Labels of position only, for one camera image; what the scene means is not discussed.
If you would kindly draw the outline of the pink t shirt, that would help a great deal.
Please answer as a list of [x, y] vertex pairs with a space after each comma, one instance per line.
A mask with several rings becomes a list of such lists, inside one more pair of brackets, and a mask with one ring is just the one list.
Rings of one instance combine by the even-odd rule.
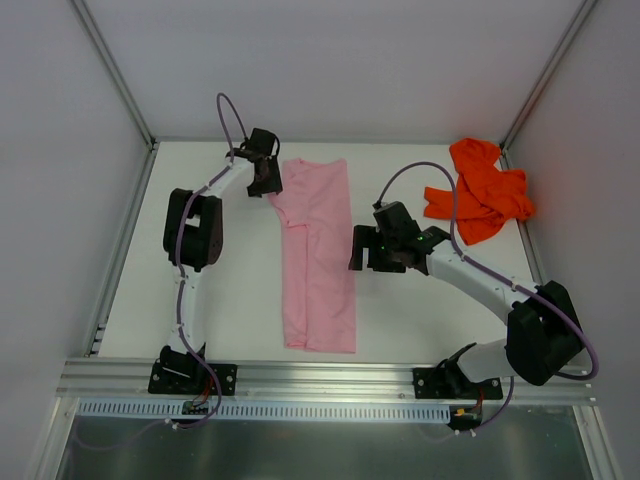
[[352, 211], [347, 163], [282, 164], [283, 191], [269, 197], [281, 224], [285, 346], [356, 352], [356, 288], [349, 269]]

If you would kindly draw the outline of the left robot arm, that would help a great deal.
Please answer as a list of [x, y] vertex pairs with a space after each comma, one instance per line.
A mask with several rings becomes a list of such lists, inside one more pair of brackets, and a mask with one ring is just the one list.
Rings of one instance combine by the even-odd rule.
[[223, 248], [222, 194], [248, 170], [251, 198], [282, 192], [278, 154], [280, 140], [271, 131], [255, 128], [225, 155], [223, 169], [203, 187], [174, 189], [169, 197], [163, 249], [174, 267], [175, 313], [167, 344], [161, 349], [149, 385], [151, 393], [197, 394], [221, 390], [215, 371], [205, 364], [204, 295], [200, 283]]

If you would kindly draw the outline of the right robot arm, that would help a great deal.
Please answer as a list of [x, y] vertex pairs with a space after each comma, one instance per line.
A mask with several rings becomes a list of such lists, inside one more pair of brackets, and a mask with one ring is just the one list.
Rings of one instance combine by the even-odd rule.
[[417, 396], [463, 399], [502, 377], [542, 386], [585, 348], [567, 290], [557, 282], [520, 282], [466, 255], [452, 233], [421, 229], [401, 202], [379, 206], [372, 226], [353, 229], [349, 268], [380, 273], [409, 269], [445, 282], [506, 327], [503, 339], [470, 343], [416, 377]]

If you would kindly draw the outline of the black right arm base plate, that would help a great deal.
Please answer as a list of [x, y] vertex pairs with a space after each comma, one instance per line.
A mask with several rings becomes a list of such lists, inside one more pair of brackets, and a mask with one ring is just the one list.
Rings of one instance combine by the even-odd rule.
[[468, 380], [457, 367], [428, 367], [412, 370], [414, 396], [416, 399], [434, 400], [501, 400], [504, 396], [498, 378], [474, 383]]

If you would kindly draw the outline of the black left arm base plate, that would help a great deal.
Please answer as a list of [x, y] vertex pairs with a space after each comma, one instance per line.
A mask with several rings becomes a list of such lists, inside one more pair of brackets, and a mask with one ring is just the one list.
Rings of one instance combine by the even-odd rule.
[[[222, 396], [233, 396], [236, 389], [237, 366], [235, 364], [208, 364], [216, 374]], [[209, 392], [218, 394], [217, 384], [211, 374], [199, 363], [191, 373], [179, 372], [153, 364], [147, 392], [153, 395], [199, 396]]]

